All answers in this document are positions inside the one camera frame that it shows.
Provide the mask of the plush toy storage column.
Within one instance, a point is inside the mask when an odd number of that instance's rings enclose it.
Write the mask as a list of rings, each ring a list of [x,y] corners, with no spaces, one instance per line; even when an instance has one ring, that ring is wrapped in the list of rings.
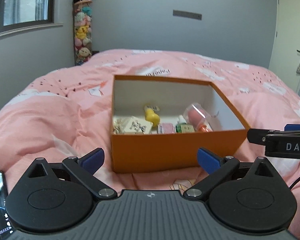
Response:
[[[93,54],[92,50],[92,0],[83,0],[73,4],[74,60],[80,66]]]

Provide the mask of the green small dropper bottle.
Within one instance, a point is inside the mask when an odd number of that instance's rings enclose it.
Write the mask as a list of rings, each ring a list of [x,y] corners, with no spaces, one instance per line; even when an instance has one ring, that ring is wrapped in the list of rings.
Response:
[[[175,126],[177,133],[194,133],[194,127],[191,124],[188,124],[182,115],[178,116],[178,122]]]

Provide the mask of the orange cardboard box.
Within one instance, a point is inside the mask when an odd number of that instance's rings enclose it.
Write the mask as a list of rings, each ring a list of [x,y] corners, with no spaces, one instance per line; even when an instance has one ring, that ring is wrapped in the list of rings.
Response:
[[[224,157],[246,139],[249,124],[226,95],[210,81],[176,77],[116,75],[112,118],[145,118],[145,107],[157,110],[163,124],[176,125],[187,107],[207,111],[210,132],[149,134],[113,133],[111,162],[117,173],[146,173],[197,166],[201,147]]]

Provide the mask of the yellow white squeeze bottle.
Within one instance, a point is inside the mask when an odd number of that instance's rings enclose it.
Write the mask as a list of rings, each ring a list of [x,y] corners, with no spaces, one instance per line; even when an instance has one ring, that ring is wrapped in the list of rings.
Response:
[[[160,116],[157,114],[157,112],[160,110],[158,106],[154,105],[145,105],[144,111],[145,111],[145,120],[148,122],[151,122],[153,124],[153,127],[157,127],[160,123]]]

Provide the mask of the clear plastic round case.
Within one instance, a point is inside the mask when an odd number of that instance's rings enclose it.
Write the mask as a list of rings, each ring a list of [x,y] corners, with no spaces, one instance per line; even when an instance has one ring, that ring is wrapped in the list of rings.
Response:
[[[197,131],[198,124],[210,124],[212,118],[211,115],[197,102],[190,104],[185,109],[183,117],[188,124],[191,124],[194,127],[195,131]]]

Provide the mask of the beige calligraphy drawstring pouch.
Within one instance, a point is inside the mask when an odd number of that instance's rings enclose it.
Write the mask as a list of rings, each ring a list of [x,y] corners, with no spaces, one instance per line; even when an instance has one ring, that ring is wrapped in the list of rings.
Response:
[[[149,134],[153,123],[135,116],[117,118],[113,122],[114,134]]]

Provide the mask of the orange red small object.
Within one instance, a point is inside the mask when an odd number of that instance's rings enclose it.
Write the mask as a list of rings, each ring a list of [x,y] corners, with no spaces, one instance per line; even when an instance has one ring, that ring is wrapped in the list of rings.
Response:
[[[197,131],[198,132],[212,132],[213,129],[211,128],[210,124],[198,124],[197,126]]]

